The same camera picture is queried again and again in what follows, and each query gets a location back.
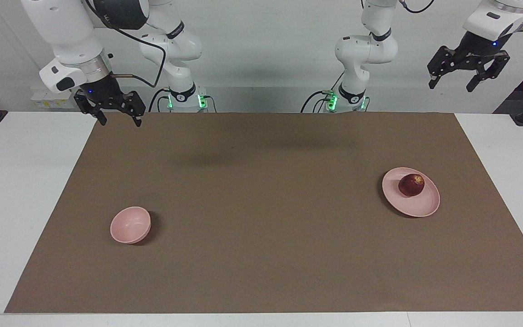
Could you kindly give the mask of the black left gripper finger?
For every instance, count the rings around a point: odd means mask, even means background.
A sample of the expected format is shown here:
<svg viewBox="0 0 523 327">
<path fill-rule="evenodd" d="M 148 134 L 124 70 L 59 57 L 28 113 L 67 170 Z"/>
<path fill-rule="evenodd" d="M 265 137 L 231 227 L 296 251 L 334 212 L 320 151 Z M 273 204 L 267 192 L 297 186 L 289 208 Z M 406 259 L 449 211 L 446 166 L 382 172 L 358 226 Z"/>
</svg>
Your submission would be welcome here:
<svg viewBox="0 0 523 327">
<path fill-rule="evenodd" d="M 471 93 L 483 81 L 496 79 L 509 60 L 510 56 L 505 50 L 488 56 L 471 56 L 467 61 L 470 64 L 471 70 L 475 70 L 477 73 L 469 83 L 467 83 L 467 91 Z"/>
<path fill-rule="evenodd" d="M 428 86 L 430 89 L 436 87 L 442 76 L 454 72 L 458 68 L 459 64 L 456 62 L 458 50 L 458 48 L 450 49 L 445 45 L 440 46 L 430 62 L 428 62 L 427 69 L 430 75 Z"/>
</svg>

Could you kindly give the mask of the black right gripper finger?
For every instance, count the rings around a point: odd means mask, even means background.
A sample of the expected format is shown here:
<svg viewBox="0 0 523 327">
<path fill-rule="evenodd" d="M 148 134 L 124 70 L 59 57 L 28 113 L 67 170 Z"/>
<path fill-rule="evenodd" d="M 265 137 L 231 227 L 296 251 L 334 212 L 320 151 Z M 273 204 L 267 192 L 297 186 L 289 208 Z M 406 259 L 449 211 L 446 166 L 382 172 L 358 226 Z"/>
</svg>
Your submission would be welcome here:
<svg viewBox="0 0 523 327">
<path fill-rule="evenodd" d="M 122 94 L 121 112 L 130 116 L 137 128 L 142 124 L 146 106 L 137 91 Z"/>
<path fill-rule="evenodd" d="M 96 103 L 92 104 L 84 91 L 77 90 L 74 94 L 74 100 L 81 113 L 93 116 L 102 126 L 106 125 L 107 118 L 102 112 L 102 106 Z"/>
</svg>

